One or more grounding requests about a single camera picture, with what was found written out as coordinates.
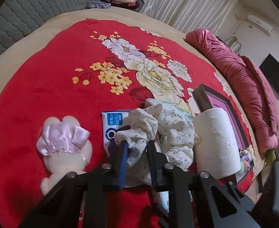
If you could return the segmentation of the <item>leopard print scrunchie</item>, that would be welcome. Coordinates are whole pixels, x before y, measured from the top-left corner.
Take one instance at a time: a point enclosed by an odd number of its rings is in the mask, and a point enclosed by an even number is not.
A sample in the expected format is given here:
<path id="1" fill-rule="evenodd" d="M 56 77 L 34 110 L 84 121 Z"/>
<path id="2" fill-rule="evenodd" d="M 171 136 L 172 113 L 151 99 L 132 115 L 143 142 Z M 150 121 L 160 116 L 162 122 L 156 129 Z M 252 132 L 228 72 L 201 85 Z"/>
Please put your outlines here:
<path id="1" fill-rule="evenodd" d="M 248 155 L 248 153 L 249 153 L 246 149 L 240 149 L 239 148 L 238 151 L 239 151 L 240 158 L 242 158 L 243 156 Z"/>

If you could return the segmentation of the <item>pink blue book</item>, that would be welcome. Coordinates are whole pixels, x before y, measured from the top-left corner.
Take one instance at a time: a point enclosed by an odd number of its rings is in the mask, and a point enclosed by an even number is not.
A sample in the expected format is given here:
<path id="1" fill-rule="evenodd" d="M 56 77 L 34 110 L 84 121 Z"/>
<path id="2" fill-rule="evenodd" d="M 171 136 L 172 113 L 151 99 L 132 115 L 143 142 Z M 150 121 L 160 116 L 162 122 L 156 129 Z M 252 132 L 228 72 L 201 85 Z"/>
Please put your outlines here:
<path id="1" fill-rule="evenodd" d="M 249 146 L 249 142 L 246 137 L 245 130 L 243 129 L 230 100 L 217 91 L 206 91 L 206 95 L 212 108 L 219 108 L 224 111 L 224 116 L 228 120 L 228 126 L 233 131 L 234 140 L 237 143 L 238 148 L 246 149 Z"/>

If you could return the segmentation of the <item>yellow white tissue pack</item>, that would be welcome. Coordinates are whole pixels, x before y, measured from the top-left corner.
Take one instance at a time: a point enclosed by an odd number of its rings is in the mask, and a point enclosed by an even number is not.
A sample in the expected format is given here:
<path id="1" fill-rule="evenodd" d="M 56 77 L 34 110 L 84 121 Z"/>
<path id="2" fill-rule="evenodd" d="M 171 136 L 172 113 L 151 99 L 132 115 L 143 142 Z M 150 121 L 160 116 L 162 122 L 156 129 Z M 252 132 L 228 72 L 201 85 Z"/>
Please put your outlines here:
<path id="1" fill-rule="evenodd" d="M 158 203 L 164 210 L 169 212 L 169 192 L 152 191 L 154 201 Z"/>

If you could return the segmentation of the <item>cream plush bear purple bow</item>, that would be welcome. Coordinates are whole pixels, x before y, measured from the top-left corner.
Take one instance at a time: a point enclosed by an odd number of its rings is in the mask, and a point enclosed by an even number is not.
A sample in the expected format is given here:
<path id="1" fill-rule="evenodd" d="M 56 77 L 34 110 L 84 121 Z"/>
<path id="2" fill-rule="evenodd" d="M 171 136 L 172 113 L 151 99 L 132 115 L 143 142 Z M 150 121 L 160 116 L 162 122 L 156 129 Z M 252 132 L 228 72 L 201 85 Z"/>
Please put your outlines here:
<path id="1" fill-rule="evenodd" d="M 245 160 L 249 166 L 256 163 L 257 159 L 252 145 L 242 151 L 242 160 Z"/>

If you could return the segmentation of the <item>white curtain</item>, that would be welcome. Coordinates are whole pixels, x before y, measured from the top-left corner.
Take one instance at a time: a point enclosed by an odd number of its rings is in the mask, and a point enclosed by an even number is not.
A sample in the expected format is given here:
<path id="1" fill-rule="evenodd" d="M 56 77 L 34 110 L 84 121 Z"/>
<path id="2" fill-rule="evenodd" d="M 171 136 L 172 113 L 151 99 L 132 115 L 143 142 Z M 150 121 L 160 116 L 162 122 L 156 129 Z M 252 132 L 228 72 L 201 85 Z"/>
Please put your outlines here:
<path id="1" fill-rule="evenodd" d="M 140 12 L 187 33 L 205 28 L 217 33 L 239 0 L 143 0 Z"/>

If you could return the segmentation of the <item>pink rolled quilt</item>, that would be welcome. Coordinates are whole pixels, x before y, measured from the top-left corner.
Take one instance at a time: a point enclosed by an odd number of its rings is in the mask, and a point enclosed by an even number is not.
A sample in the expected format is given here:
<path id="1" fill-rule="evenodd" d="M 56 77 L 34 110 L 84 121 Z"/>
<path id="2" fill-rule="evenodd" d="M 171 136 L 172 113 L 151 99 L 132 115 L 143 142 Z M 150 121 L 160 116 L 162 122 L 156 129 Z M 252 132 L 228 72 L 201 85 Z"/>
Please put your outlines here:
<path id="1" fill-rule="evenodd" d="M 279 146 L 277 100 L 262 71 L 246 56 L 238 56 L 207 29 L 186 34 L 185 41 L 225 77 L 244 110 L 260 153 Z"/>

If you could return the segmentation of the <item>green makeup sponge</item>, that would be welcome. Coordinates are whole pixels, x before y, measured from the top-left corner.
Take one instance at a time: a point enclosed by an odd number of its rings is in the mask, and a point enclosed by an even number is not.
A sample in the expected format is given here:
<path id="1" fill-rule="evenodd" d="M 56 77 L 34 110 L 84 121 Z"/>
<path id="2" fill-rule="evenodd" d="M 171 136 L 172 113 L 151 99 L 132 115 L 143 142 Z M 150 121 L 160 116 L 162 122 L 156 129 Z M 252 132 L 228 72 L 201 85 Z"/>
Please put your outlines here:
<path id="1" fill-rule="evenodd" d="M 250 166 L 250 163 L 248 163 L 245 159 L 241 159 L 241 174 L 247 172 Z"/>

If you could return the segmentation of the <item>black wall television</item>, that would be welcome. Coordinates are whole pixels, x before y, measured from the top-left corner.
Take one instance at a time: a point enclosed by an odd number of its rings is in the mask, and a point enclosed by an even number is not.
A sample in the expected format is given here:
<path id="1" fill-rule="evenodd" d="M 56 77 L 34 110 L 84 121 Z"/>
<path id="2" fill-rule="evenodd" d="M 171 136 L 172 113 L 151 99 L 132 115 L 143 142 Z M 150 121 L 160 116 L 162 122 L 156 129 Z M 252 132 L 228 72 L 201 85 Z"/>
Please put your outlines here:
<path id="1" fill-rule="evenodd" d="M 261 63 L 260 70 L 272 85 L 273 89 L 279 94 L 279 61 L 271 54 L 268 54 Z"/>

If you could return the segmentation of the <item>tan bed sheet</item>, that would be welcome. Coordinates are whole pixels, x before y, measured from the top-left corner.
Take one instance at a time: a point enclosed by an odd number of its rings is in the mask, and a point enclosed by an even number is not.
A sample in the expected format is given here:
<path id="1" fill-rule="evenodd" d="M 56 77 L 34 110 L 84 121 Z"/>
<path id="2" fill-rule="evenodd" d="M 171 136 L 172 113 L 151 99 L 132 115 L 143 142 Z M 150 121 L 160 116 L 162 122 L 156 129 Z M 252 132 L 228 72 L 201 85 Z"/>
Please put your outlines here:
<path id="1" fill-rule="evenodd" d="M 38 51 L 42 50 L 57 34 L 78 21 L 85 19 L 113 20 L 128 26 L 135 26 L 178 43 L 187 51 L 209 60 L 184 41 L 185 34 L 169 25 L 138 12 L 122 8 L 87 9 L 60 14 L 12 45 L 0 56 L 0 94 L 22 64 Z"/>

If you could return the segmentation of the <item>white air conditioner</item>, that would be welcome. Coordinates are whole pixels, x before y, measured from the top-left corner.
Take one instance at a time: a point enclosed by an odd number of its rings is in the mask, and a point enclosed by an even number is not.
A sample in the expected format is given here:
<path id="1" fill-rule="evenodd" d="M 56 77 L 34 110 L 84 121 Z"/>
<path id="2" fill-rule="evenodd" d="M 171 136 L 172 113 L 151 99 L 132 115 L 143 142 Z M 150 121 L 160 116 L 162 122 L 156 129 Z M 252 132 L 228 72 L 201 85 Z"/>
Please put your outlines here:
<path id="1" fill-rule="evenodd" d="M 247 20 L 249 22 L 255 24 L 265 34 L 271 36 L 271 34 L 273 33 L 273 27 L 271 26 L 271 24 L 267 23 L 266 21 L 262 20 L 261 18 L 257 17 L 256 15 L 249 13 L 247 15 Z"/>

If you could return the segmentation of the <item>white toilet paper roll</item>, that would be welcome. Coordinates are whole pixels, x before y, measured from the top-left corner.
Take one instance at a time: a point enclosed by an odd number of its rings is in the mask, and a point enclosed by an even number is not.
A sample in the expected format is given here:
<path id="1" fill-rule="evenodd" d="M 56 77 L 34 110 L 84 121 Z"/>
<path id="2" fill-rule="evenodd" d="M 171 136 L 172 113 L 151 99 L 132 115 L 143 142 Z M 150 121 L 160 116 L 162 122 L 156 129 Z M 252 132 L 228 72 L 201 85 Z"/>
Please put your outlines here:
<path id="1" fill-rule="evenodd" d="M 238 146 L 225 113 L 219 108 L 205 110 L 193 119 L 200 142 L 194 145 L 198 171 L 223 179 L 241 169 Z"/>

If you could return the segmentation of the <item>blue patterned cloth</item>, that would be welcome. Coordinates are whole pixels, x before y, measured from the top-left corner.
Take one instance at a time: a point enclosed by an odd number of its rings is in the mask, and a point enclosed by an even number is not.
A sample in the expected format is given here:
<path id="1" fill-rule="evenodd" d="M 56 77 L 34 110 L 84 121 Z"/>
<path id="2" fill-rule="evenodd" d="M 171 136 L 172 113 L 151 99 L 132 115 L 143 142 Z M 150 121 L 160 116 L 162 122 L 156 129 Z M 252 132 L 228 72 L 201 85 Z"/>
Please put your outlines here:
<path id="1" fill-rule="evenodd" d="M 89 1 L 85 9 L 109 9 L 111 7 L 110 3 L 102 1 Z"/>

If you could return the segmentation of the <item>pink plush bear lilac hat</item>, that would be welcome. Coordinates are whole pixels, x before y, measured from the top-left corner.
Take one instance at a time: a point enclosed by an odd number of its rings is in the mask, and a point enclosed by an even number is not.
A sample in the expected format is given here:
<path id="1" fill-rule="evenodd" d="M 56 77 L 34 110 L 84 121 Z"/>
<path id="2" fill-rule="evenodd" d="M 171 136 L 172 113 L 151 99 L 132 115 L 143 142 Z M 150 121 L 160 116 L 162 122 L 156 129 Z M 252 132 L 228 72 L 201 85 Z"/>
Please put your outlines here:
<path id="1" fill-rule="evenodd" d="M 45 196 L 68 172 L 85 174 L 92 157 L 90 132 L 82 128 L 73 116 L 62 120 L 49 117 L 45 120 L 36 143 L 46 169 L 51 173 L 40 184 Z"/>

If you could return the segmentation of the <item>cartoon face wipes pack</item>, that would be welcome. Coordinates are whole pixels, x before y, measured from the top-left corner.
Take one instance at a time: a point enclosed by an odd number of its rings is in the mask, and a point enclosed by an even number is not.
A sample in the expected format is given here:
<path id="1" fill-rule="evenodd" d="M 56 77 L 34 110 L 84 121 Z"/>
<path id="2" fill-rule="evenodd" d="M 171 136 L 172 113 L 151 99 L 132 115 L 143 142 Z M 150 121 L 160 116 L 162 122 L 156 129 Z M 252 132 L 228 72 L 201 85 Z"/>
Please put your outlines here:
<path id="1" fill-rule="evenodd" d="M 119 131 L 129 130 L 129 113 L 132 110 L 114 110 L 102 112 L 103 147 L 108 157 L 118 151 L 115 134 Z"/>

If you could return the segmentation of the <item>white floral scrunchie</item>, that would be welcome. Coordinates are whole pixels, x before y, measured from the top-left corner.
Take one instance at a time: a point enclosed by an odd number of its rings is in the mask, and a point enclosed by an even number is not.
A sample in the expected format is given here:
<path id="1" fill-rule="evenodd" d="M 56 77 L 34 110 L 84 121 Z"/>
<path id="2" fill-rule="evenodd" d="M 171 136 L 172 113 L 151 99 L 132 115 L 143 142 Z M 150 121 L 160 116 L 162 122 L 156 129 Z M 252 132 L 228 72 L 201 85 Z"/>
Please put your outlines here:
<path id="1" fill-rule="evenodd" d="M 129 145 L 126 181 L 124 187 L 151 185 L 150 169 L 146 154 L 147 142 L 158 138 L 160 152 L 168 162 L 183 171 L 194 159 L 195 128 L 192 117 L 187 117 L 166 104 L 157 104 L 129 113 L 130 129 L 115 135 L 116 144 L 126 141 Z"/>

